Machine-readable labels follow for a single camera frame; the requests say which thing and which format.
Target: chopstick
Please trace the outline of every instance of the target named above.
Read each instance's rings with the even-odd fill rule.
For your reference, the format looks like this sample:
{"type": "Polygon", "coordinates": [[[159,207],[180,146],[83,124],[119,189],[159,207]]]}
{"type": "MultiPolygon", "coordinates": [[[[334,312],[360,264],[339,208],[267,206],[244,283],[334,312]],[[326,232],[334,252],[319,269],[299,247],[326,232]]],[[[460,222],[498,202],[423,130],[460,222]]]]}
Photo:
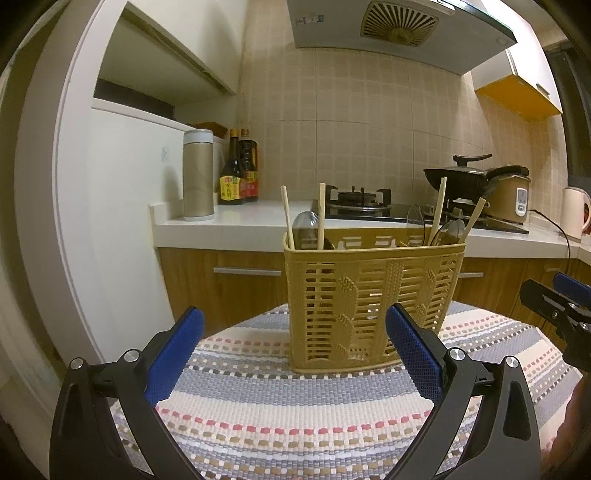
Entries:
{"type": "Polygon", "coordinates": [[[442,177],[439,184],[439,195],[437,196],[437,207],[435,208],[435,215],[433,216],[433,224],[431,225],[431,233],[429,233],[429,241],[427,246],[431,245],[435,234],[439,230],[439,222],[441,221],[441,212],[443,211],[443,200],[445,199],[445,188],[447,186],[447,177],[442,177]]]}
{"type": "Polygon", "coordinates": [[[287,224],[287,246],[295,248],[294,232],[291,229],[290,203],[287,199],[287,187],[285,185],[281,185],[281,200],[283,200],[283,211],[285,212],[285,223],[287,224]]]}
{"type": "Polygon", "coordinates": [[[320,184],[318,193],[318,250],[324,250],[324,203],[326,201],[326,183],[320,184]]]}
{"type": "Polygon", "coordinates": [[[472,227],[474,226],[474,224],[478,220],[478,217],[482,213],[482,209],[484,208],[485,203],[486,203],[486,200],[482,197],[480,198],[480,200],[478,200],[478,203],[476,204],[476,206],[474,207],[474,211],[472,212],[472,216],[470,217],[470,220],[468,220],[468,225],[466,225],[466,228],[464,229],[464,233],[460,237],[461,244],[466,241],[466,237],[468,236],[468,234],[470,233],[470,230],[472,230],[472,227]]]}

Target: woven tablecloth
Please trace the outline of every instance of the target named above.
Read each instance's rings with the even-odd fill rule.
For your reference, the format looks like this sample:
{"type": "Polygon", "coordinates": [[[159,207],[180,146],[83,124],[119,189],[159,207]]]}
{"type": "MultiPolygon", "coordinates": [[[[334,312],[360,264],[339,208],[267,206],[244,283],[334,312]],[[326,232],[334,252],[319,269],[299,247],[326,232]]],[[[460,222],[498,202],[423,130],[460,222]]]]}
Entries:
{"type": "MultiPolygon", "coordinates": [[[[550,447],[581,378],[535,327],[452,303],[439,338],[473,359],[519,358],[540,430],[550,447]]],[[[383,478],[433,408],[403,365],[354,374],[290,371],[287,305],[203,339],[168,400],[162,420],[208,478],[383,478]]],[[[472,428],[473,398],[441,466],[455,465],[472,428]]],[[[113,417],[133,464],[150,471],[119,404],[113,417]]]]}

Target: plastic basket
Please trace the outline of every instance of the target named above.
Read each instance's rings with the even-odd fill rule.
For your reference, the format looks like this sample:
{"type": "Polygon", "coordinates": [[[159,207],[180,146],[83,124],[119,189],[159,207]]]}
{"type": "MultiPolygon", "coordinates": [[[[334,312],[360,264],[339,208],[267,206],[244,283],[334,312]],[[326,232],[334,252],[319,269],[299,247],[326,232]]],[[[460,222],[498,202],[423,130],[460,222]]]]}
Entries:
{"type": "Polygon", "coordinates": [[[336,250],[294,250],[283,239],[293,371],[351,372],[399,362],[385,331],[386,309],[396,302],[419,326],[439,332],[466,244],[392,248],[407,242],[404,228],[325,235],[336,250]]]}

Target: kitchen counter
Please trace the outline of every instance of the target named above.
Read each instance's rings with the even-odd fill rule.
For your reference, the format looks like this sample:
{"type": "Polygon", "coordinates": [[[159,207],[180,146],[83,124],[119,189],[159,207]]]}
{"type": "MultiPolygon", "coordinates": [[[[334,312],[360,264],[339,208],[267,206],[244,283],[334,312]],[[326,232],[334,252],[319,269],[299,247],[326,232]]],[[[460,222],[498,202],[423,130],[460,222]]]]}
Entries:
{"type": "MultiPolygon", "coordinates": [[[[311,202],[291,202],[291,220],[311,202]]],[[[155,247],[282,252],[285,216],[281,202],[260,200],[240,206],[216,206],[216,217],[203,222],[182,220],[182,201],[150,206],[155,247]]],[[[326,220],[326,228],[404,228],[404,222],[374,220],[326,220]]],[[[466,257],[566,258],[566,240],[552,224],[534,218],[524,225],[528,235],[472,229],[466,241],[466,257]]],[[[571,257],[591,265],[591,245],[570,243],[571,257]]]]}

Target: soy sauce bottle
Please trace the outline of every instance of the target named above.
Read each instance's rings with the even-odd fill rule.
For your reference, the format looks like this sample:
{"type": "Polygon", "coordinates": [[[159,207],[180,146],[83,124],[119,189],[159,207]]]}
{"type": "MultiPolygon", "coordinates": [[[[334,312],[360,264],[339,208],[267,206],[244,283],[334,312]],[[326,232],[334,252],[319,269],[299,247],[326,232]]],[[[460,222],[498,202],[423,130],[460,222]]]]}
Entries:
{"type": "Polygon", "coordinates": [[[230,130],[230,149],[228,161],[220,175],[221,205],[241,205],[246,199],[246,172],[240,161],[238,151],[238,130],[230,130]]]}
{"type": "Polygon", "coordinates": [[[240,131],[240,161],[246,171],[246,201],[256,202],[258,200],[258,169],[256,166],[257,146],[256,142],[249,138],[248,128],[240,131]]]}

